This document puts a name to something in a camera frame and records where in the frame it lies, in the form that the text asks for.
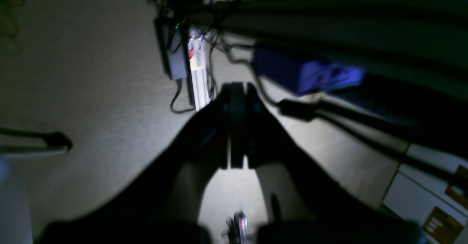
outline sticker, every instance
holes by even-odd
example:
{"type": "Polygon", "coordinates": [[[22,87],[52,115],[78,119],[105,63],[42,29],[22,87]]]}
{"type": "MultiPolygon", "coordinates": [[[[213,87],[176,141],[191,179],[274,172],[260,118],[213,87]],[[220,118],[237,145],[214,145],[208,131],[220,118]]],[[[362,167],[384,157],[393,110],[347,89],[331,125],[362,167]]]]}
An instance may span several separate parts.
{"type": "Polygon", "coordinates": [[[433,209],[423,225],[423,230],[440,244],[452,244],[463,228],[462,224],[438,207],[433,209]]]}
{"type": "Polygon", "coordinates": [[[193,40],[189,43],[190,70],[200,70],[205,68],[205,56],[203,45],[200,40],[193,40]]]}
{"type": "MultiPolygon", "coordinates": [[[[468,169],[463,166],[458,166],[455,176],[463,177],[468,179],[468,169]]],[[[468,209],[468,192],[461,189],[460,187],[449,184],[447,189],[445,189],[445,194],[451,199],[457,201],[458,204],[461,204],[464,208],[468,209]]]]}

